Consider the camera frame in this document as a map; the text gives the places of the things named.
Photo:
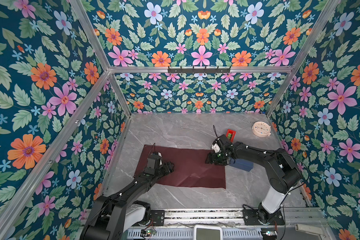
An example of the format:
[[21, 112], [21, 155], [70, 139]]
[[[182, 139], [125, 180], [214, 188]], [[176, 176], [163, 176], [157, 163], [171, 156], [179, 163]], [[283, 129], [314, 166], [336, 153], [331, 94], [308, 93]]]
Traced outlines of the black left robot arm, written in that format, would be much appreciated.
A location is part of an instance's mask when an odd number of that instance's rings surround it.
[[134, 224], [150, 220], [150, 204], [137, 199], [161, 178], [174, 172], [175, 165], [162, 162], [159, 152], [149, 155], [142, 173], [110, 196], [98, 197], [80, 235], [81, 240], [120, 240]]

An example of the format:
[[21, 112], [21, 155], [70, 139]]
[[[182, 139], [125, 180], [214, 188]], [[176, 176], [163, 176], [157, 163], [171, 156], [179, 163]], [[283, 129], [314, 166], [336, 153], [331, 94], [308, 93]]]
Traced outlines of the blue gift box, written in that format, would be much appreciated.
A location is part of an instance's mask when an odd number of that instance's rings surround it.
[[231, 159], [230, 166], [236, 169], [250, 172], [254, 167], [254, 163], [243, 159]]

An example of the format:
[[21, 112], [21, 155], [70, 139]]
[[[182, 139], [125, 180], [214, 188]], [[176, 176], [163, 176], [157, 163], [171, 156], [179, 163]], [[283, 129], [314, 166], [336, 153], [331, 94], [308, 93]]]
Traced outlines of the maroon wrapping paper sheet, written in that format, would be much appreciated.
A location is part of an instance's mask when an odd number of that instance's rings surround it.
[[184, 188], [226, 188], [225, 167], [206, 164], [210, 150], [144, 145], [135, 176], [143, 172], [148, 156], [153, 152], [161, 153], [163, 162], [174, 164], [174, 172], [161, 178], [158, 181], [160, 185]]

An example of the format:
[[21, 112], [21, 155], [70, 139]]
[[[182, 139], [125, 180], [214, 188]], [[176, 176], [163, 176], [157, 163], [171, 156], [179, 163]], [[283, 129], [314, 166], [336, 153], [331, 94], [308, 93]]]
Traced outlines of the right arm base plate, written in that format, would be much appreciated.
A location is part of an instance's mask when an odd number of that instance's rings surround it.
[[278, 210], [273, 214], [269, 214], [265, 210], [243, 209], [242, 213], [246, 226], [284, 226], [286, 224], [281, 210]]

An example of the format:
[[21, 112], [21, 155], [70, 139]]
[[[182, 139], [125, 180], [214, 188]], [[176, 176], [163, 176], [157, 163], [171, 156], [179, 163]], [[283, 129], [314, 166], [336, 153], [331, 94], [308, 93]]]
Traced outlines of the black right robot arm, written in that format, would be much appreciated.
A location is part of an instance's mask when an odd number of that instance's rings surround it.
[[280, 212], [287, 194], [302, 179], [300, 169], [283, 148], [264, 150], [241, 142], [232, 143], [225, 135], [217, 137], [211, 145], [206, 163], [227, 166], [232, 160], [246, 160], [265, 169], [270, 188], [259, 204], [257, 218], [263, 225], [270, 224]]

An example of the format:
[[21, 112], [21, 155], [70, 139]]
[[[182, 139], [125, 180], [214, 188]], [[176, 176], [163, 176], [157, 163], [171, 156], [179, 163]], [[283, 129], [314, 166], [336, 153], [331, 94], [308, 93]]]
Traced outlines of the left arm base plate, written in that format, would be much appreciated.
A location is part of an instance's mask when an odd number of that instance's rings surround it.
[[165, 210], [148, 210], [143, 218], [144, 226], [162, 227], [165, 221]]

